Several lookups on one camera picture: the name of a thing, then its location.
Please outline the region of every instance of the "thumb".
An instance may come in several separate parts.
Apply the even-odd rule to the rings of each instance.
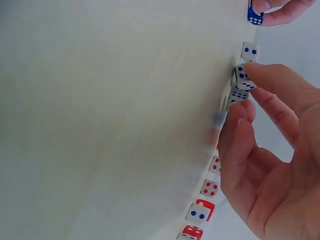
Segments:
[[[280,7],[290,2],[290,0],[253,0],[252,7],[256,14],[263,13],[269,9]]]

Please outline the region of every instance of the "finger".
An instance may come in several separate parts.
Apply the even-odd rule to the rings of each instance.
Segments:
[[[275,166],[281,163],[281,160],[272,152],[265,148],[258,147],[258,145],[251,150],[247,161],[248,164],[255,166],[265,175],[268,175]]]
[[[276,94],[298,118],[306,109],[320,102],[319,89],[284,65],[246,63],[244,67],[258,87]]]
[[[320,89],[281,64],[247,63],[244,67],[247,75],[258,87],[276,94],[294,111],[299,119],[301,135],[310,150],[320,158]]]
[[[245,99],[238,104],[234,104],[229,109],[228,119],[223,126],[217,143],[217,149],[219,149],[219,155],[221,158],[223,158],[225,149],[228,149],[230,145],[236,125],[240,118],[246,119],[249,123],[252,123],[256,118],[255,105],[249,99]]]
[[[263,13],[269,9],[285,5],[290,0],[253,0],[252,7],[255,13]]]
[[[315,0],[289,1],[279,10],[264,14],[262,26],[271,27],[291,23],[303,14],[313,3],[315,3]]]
[[[230,107],[226,122],[220,133],[219,156],[221,158],[221,163],[223,162],[224,154],[232,141],[239,119],[247,120],[247,112],[241,104],[236,103]]]
[[[264,109],[288,143],[294,147],[300,136],[299,122],[295,113],[275,94],[257,87],[251,91],[257,103]]]
[[[256,107],[252,101],[249,99],[242,100],[240,102],[241,106],[244,107],[246,111],[247,121],[252,124],[256,118]]]
[[[255,187],[245,178],[247,157],[255,143],[252,125],[239,120],[221,167],[221,189],[245,222],[257,197]]]

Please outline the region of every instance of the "white die with red pips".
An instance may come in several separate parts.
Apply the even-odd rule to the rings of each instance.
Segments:
[[[221,164],[218,156],[214,156],[209,168],[209,172],[220,175]]]
[[[206,179],[203,183],[200,193],[208,198],[214,198],[218,192],[218,186],[218,183],[215,181]]]

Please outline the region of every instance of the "row of dice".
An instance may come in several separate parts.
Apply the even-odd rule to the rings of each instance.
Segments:
[[[218,156],[214,156],[209,167],[209,172],[220,175],[220,168],[220,159]],[[217,182],[206,179],[200,193],[212,199],[216,196],[219,188]],[[199,226],[209,222],[215,211],[215,207],[214,203],[201,198],[192,203],[185,217],[185,220],[192,225],[186,225],[178,235],[177,240],[201,240],[204,231]]]
[[[244,62],[256,62],[258,60],[259,47],[253,43],[244,42],[242,45],[241,57]],[[232,104],[249,98],[249,90],[256,86],[245,73],[244,63],[235,67],[235,82],[228,98],[227,108]],[[227,112],[218,112],[214,116],[214,128],[220,132],[226,120]],[[214,156],[209,172],[220,175],[221,164],[218,156]],[[217,182],[206,179],[202,185],[200,194],[207,198],[214,198],[220,186]],[[204,199],[197,199],[191,204],[185,220],[191,224],[186,225],[178,235],[177,240],[201,240],[204,231],[199,227],[208,222],[215,210],[215,204]]]
[[[250,42],[244,42],[241,49],[241,58],[245,63],[257,62],[260,48],[258,45]],[[241,63],[235,66],[235,82],[240,90],[252,90],[257,86],[250,80],[245,71],[245,64]]]
[[[241,58],[245,63],[257,62],[259,57],[259,46],[254,43],[244,42],[241,49]],[[249,90],[255,89],[257,86],[249,78],[245,71],[245,63],[238,64],[234,68],[235,85],[231,89],[227,108],[231,105],[241,102],[249,98]]]

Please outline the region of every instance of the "die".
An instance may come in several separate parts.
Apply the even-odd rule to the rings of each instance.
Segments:
[[[200,206],[204,206],[204,207],[210,209],[210,213],[209,213],[209,215],[208,215],[208,217],[206,219],[206,221],[209,222],[212,214],[214,213],[216,205],[214,205],[212,202],[209,202],[209,201],[206,201],[206,200],[203,200],[203,199],[197,199],[195,204],[198,204]]]
[[[218,156],[214,156],[210,164],[209,172],[220,175],[220,159]]]
[[[244,42],[242,44],[241,58],[245,62],[257,62],[259,57],[260,47],[254,43]]]
[[[241,102],[242,100],[249,98],[249,92],[241,89],[233,89],[229,95],[227,107],[230,108],[231,105]]]
[[[247,14],[247,20],[249,21],[249,23],[259,26],[263,23],[264,21],[264,13],[255,13],[252,4],[250,4],[249,8],[248,8],[248,14]]]
[[[202,235],[204,234],[204,231],[194,225],[186,225],[182,232],[178,235],[178,238],[185,240],[201,240]]]
[[[257,87],[246,74],[244,63],[235,66],[235,83],[240,90],[252,90]]]
[[[197,238],[195,236],[191,236],[189,234],[179,233],[176,240],[197,240]]]
[[[203,224],[207,220],[210,211],[211,210],[205,206],[192,203],[185,220],[195,225]]]
[[[209,197],[214,198],[218,191],[218,184],[214,181],[211,181],[209,179],[206,179],[203,183],[203,186],[201,188],[201,194]]]

